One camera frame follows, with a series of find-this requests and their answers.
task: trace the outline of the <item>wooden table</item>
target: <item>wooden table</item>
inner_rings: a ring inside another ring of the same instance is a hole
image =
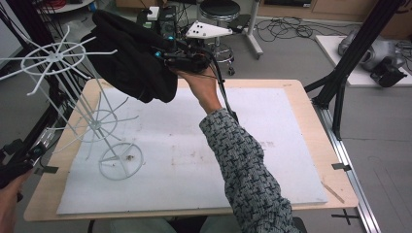
[[[102,82],[104,87],[111,87]],[[288,95],[292,110],[300,127],[303,138],[312,154],[313,161],[318,169],[321,182],[325,188],[328,202],[317,205],[293,205],[294,210],[316,209],[348,209],[358,205],[358,198],[349,183],[343,170],[334,170],[331,164],[339,163],[332,145],[320,123],[313,106],[299,81],[293,80],[226,80],[225,87],[273,87],[282,88]],[[184,80],[179,80],[179,88],[189,88]],[[92,80],[86,84],[83,92],[91,106],[96,106],[99,88]],[[73,112],[69,121],[76,122],[79,114]],[[63,132],[56,150],[66,146],[74,139],[71,131]],[[67,181],[67,176],[74,157],[79,150],[81,142],[76,141],[60,153],[51,157],[49,166],[58,167],[56,174],[44,174],[30,200],[24,213],[27,221],[49,221],[64,219],[97,219],[116,217],[143,217],[143,216],[199,216],[199,215],[228,215],[232,213],[230,208],[207,210],[183,210],[183,211],[158,211],[135,213],[108,213],[87,215],[57,215],[56,210]]]

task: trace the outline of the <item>gray patterned shirt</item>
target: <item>gray patterned shirt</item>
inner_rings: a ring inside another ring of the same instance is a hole
[[[291,203],[264,166],[255,138],[226,109],[207,115],[199,126],[220,164],[224,192],[242,232],[299,232]]]

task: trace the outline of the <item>white paper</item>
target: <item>white paper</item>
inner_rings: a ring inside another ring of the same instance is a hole
[[[105,89],[113,106],[126,95]],[[227,98],[240,124],[262,145],[264,163],[277,179],[282,195],[293,204],[327,201],[318,173],[283,89],[227,88]],[[179,88],[170,103],[143,104],[129,100],[116,111],[120,122],[114,135],[134,142],[143,152],[142,168],[123,181],[99,172],[107,146],[82,143],[58,214],[191,210],[229,207],[219,164],[198,127],[205,113],[188,88]],[[111,144],[118,143],[109,137]],[[89,147],[92,155],[88,160]]]

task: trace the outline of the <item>black cable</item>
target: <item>black cable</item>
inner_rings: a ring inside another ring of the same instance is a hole
[[[185,16],[186,16],[186,18],[185,18],[185,20],[186,20],[186,25],[185,25],[185,26],[182,26],[183,28],[185,28],[185,27],[188,27],[188,26],[189,26],[189,17],[188,17],[188,11],[187,11],[187,9],[188,9],[189,7],[191,7],[192,5],[189,4],[189,5],[186,7],[186,4],[183,4],[183,9],[180,10],[181,5],[182,5],[182,4],[179,4],[179,12],[177,13],[177,15],[178,15],[179,17],[177,18],[177,22],[178,22],[178,24],[179,24],[179,22],[181,21],[181,18],[183,17],[183,15],[185,15]]]
[[[237,114],[231,110],[230,105],[229,105],[229,103],[228,103],[228,101],[227,101],[226,91],[224,90],[224,84],[223,84],[223,83],[224,83],[224,79],[222,78],[222,73],[221,73],[221,69],[219,68],[218,60],[216,59],[216,57],[215,57],[210,51],[205,50],[205,49],[201,49],[201,50],[204,51],[204,52],[206,52],[206,53],[208,53],[209,56],[212,58],[212,62],[213,62],[213,64],[214,64],[214,66],[215,66],[216,72],[218,73],[218,74],[215,74],[215,75],[216,75],[216,78],[217,78],[217,80],[218,80],[218,85],[219,85],[219,89],[221,90],[221,94],[222,94],[222,97],[223,97],[223,100],[224,100],[224,104],[226,105],[226,108],[227,108],[227,111],[229,112],[229,114],[230,114],[237,122],[239,122],[239,119],[238,119],[238,117],[237,117]]]
[[[28,38],[28,36],[26,36],[25,33],[17,26],[17,24],[15,24],[15,22],[9,17],[2,3],[0,3],[0,14],[3,14],[5,20],[10,23],[13,28],[16,28],[21,35],[23,35],[25,38]]]
[[[58,137],[56,140],[54,140],[54,142],[46,148],[46,151],[49,151],[49,150],[58,142],[59,139],[60,139],[60,137]],[[41,156],[40,159],[39,159],[39,164],[40,164],[40,166],[41,166],[42,168],[45,168],[45,167],[46,167],[46,165],[43,164],[43,158],[44,158],[44,157],[45,157],[45,156],[43,155],[43,156]]]
[[[409,71],[412,71],[409,67],[409,63],[412,63],[412,43],[408,42],[398,42],[396,48],[400,51],[400,54],[405,59],[406,68]]]
[[[301,18],[297,17],[281,17],[263,20],[257,23],[257,34],[264,42],[273,42],[276,39],[293,39],[293,38],[304,38],[310,39],[315,42],[313,35],[347,35],[344,32],[334,29],[345,28],[349,26],[358,26],[357,24],[346,24],[346,25],[328,25],[325,23],[317,22],[304,22]],[[331,31],[331,34],[325,34],[318,30],[317,28],[323,28]],[[264,38],[261,31],[268,31],[271,38]]]
[[[94,222],[95,222],[95,220],[91,220],[91,221],[88,223],[87,233],[93,233]]]
[[[146,7],[146,5],[145,5],[145,3],[143,2],[143,0],[140,0],[140,2],[142,3],[142,5],[143,5],[144,8],[146,8],[146,9],[148,8],[148,7]]]

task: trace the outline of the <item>stool seat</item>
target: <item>stool seat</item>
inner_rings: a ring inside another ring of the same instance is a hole
[[[200,4],[200,13],[212,20],[233,20],[239,16],[240,6],[233,1],[203,1]]]

